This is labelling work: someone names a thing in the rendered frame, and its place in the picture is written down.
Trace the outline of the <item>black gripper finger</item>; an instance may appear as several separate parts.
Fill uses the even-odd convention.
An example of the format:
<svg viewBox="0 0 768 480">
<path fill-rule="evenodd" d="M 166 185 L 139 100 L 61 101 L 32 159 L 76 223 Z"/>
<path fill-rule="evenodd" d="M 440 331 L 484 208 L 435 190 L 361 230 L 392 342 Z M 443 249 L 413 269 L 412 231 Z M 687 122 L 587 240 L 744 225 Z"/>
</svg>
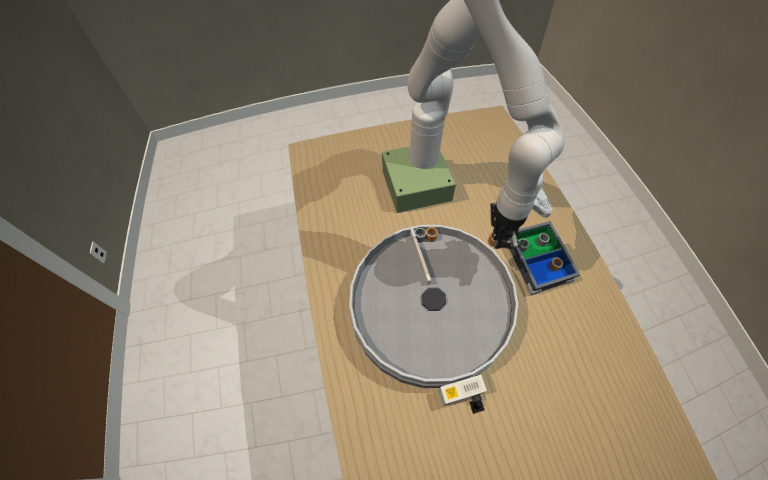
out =
<svg viewBox="0 0 768 480">
<path fill-rule="evenodd" d="M 516 231 L 513 232 L 513 236 L 508 241 L 509 237 L 503 235 L 503 233 L 505 231 L 505 226 L 500 225 L 499 228 L 500 229 L 499 229 L 499 231 L 497 233 L 498 237 L 497 237 L 497 239 L 496 239 L 496 241 L 495 241 L 495 243 L 493 245 L 494 249 L 500 249 L 500 248 L 512 249 L 512 248 L 516 248 L 516 247 L 520 247 L 521 246 L 520 241 L 517 241 Z"/>
<path fill-rule="evenodd" d="M 496 203 L 491 203 L 491 226 L 492 226 L 492 227 L 494 227 L 494 229 L 493 229 L 493 233 L 494 233 L 494 234 L 493 234 L 493 236 L 492 236 L 492 239 L 496 241 L 496 239 L 497 239 L 497 237 L 498 237 L 498 234 L 497 234 L 497 233 L 498 233 L 498 231 L 499 231 L 499 229 L 500 229 L 500 228 L 498 227 L 498 225 L 499 225 L 499 222 L 498 222 L 498 221 L 495 219 L 495 217 L 494 217 L 494 207 L 495 207 L 495 204 L 496 204 Z M 495 221 L 495 222 L 494 222 L 494 221 Z M 494 224 L 494 225 L 493 225 L 493 224 Z"/>
</svg>

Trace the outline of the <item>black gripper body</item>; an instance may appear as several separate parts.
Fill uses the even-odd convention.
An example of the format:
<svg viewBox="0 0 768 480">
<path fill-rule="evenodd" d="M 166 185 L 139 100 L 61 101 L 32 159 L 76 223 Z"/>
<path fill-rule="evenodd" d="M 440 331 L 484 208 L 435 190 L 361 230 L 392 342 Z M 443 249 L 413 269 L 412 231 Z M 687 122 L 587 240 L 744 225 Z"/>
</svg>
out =
<svg viewBox="0 0 768 480">
<path fill-rule="evenodd" d="M 527 217 L 522 220 L 511 220 L 506 217 L 504 217 L 498 210 L 497 205 L 495 204 L 494 207 L 494 216 L 496 220 L 499 222 L 498 227 L 500 227 L 501 223 L 503 226 L 505 226 L 505 231 L 503 233 L 504 236 L 512 237 L 513 232 L 516 231 L 516 235 L 518 235 L 519 228 L 525 223 Z"/>
</svg>

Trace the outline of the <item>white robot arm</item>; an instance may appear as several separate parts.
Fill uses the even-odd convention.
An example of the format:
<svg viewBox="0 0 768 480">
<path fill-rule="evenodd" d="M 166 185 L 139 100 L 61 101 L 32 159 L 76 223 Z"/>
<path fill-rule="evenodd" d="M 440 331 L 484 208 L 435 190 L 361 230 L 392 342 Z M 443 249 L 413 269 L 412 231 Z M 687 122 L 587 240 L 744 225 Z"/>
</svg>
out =
<svg viewBox="0 0 768 480">
<path fill-rule="evenodd" d="M 528 125 L 510 150 L 497 208 L 511 220 L 525 219 L 531 209 L 546 218 L 553 209 L 541 187 L 543 171 L 562 153 L 564 132 L 549 102 L 541 64 L 506 18 L 503 1 L 450 0 L 436 16 L 408 76 L 409 95 L 417 102 L 412 110 L 409 159 L 421 169 L 437 164 L 453 91 L 450 69 L 467 57 L 481 35 L 510 116 Z"/>
</svg>

